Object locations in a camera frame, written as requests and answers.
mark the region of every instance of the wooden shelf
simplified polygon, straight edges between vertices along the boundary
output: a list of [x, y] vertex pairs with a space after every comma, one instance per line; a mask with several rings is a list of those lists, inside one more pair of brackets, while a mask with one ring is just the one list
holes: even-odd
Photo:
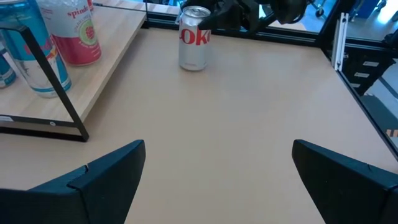
[[[118, 7], [122, 9], [135, 9], [140, 11], [146, 11], [144, 2], [134, 0], [93, 0], [95, 3], [102, 4], [104, 6]], [[147, 3], [149, 12], [158, 12], [164, 14], [178, 15], [180, 8], [178, 6], [169, 6], [163, 4]]]
[[[95, 7], [93, 20], [102, 58], [84, 67], [67, 66], [72, 79], [72, 88], [67, 94], [82, 120], [87, 117], [145, 17], [145, 12]], [[37, 96], [21, 78], [12, 86], [0, 90], [0, 114], [72, 121], [59, 98]]]

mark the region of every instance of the drink can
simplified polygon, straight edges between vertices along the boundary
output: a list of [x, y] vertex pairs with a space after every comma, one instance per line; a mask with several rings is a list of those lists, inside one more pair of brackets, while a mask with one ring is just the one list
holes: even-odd
[[3, 55], [0, 55], [0, 88], [5, 88], [14, 83], [17, 75], [8, 64]]
[[[67, 70], [45, 28], [35, 0], [0, 0], [0, 21], [16, 22], [29, 27], [63, 89], [67, 91], [71, 87]], [[57, 96], [53, 86], [20, 33], [1, 30], [1, 34], [5, 48], [10, 53], [26, 82], [36, 94], [45, 98]]]
[[93, 0], [87, 0], [87, 2], [88, 2], [88, 7], [90, 8], [90, 11], [92, 12], [94, 10]]
[[209, 15], [210, 11], [200, 6], [188, 6], [182, 9], [178, 62], [184, 69], [199, 71], [207, 65], [211, 30], [200, 30], [198, 25]]
[[88, 65], [101, 57], [90, 8], [84, 1], [37, 0], [45, 24], [70, 65]]

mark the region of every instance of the blue can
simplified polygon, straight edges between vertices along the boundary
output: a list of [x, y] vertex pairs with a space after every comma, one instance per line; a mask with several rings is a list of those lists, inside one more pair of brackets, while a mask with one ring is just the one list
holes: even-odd
[[[63, 89], [67, 91], [71, 87], [71, 81], [65, 65], [45, 28], [43, 18], [35, 0], [1, 0], [0, 21], [16, 22], [29, 27]], [[53, 86], [45, 76], [45, 73], [37, 63], [22, 36], [18, 32], [11, 30], [1, 30], [1, 34], [5, 47], [36, 94], [45, 98], [57, 96]]]
[[0, 54], [0, 88], [5, 88], [14, 83], [17, 75], [8, 64], [2, 54]]

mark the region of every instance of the black metal frame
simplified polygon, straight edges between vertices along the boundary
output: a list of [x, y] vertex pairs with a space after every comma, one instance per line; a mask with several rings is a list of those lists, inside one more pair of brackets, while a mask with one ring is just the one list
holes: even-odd
[[56, 74], [52, 70], [51, 65], [47, 61], [46, 56], [44, 55], [42, 49], [40, 48], [39, 43], [36, 41], [30, 29], [27, 26], [13, 24], [13, 23], [5, 23], [5, 22], [0, 22], [0, 29], [13, 30], [20, 33], [22, 38], [25, 40], [28, 48], [35, 57], [37, 63], [40, 65], [45, 75], [47, 76], [49, 82], [53, 86], [55, 92], [60, 98], [65, 109], [68, 111], [73, 122], [40, 119], [40, 118], [28, 118], [28, 117], [14, 116], [9, 114], [2, 114], [0, 116], [5, 116], [11, 118], [13, 121], [23, 122], [23, 123], [46, 124], [49, 126], [64, 126], [69, 128], [77, 128], [77, 130], [79, 130], [80, 132], [80, 135], [55, 133], [50, 131], [33, 131], [29, 129], [9, 128], [4, 126], [0, 126], [0, 133], [20, 134], [25, 136], [36, 136], [36, 137], [46, 137], [46, 138], [86, 142], [89, 138], [87, 130], [83, 122], [81, 121], [78, 113], [76, 112], [75, 108], [73, 107], [71, 101], [69, 100], [68, 95], [61, 86], [61, 83], [59, 82]]

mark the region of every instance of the shelf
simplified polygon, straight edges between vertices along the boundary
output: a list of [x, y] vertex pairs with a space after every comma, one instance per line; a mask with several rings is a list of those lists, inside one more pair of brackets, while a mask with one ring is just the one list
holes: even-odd
[[[72, 88], [67, 92], [84, 120], [118, 66], [146, 17], [145, 12], [95, 7], [93, 21], [102, 49], [102, 58], [88, 66], [67, 66]], [[21, 78], [0, 90], [0, 114], [54, 121], [72, 121], [59, 98], [37, 96]]]

